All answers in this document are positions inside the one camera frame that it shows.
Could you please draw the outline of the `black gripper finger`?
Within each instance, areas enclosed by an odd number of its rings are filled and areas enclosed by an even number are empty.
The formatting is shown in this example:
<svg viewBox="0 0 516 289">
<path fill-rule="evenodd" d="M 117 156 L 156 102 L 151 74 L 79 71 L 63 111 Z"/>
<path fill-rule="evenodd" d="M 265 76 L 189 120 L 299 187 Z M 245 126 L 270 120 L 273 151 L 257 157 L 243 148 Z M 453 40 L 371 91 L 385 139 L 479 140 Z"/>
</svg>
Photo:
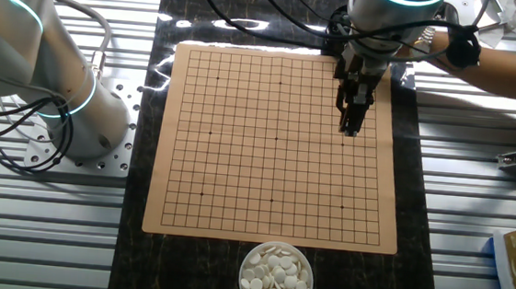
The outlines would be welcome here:
<svg viewBox="0 0 516 289">
<path fill-rule="evenodd" d="M 373 104 L 373 91 L 369 88 L 364 88 L 359 93 L 359 106 L 360 111 L 358 113 L 358 120 L 357 120 L 357 128 L 356 132 L 359 133 L 361 131 L 361 127 L 364 123 L 365 114 L 367 114 L 367 111 Z"/>
<path fill-rule="evenodd" d="M 344 88 L 338 89 L 336 108 L 340 111 L 339 131 L 346 136 L 355 136 L 354 98 Z"/>
</svg>

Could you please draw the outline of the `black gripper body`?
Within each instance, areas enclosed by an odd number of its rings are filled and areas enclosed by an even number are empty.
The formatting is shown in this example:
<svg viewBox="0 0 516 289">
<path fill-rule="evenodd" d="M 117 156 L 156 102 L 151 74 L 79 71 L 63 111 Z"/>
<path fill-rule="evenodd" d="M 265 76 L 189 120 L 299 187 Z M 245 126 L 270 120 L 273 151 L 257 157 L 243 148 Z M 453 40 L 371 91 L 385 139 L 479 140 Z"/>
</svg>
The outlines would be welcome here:
<svg viewBox="0 0 516 289">
<path fill-rule="evenodd" d="M 335 78 L 340 83 L 344 100 L 368 103 L 369 96 L 377 88 L 388 66 L 388 62 L 361 55 L 346 45 L 335 69 Z"/>
</svg>

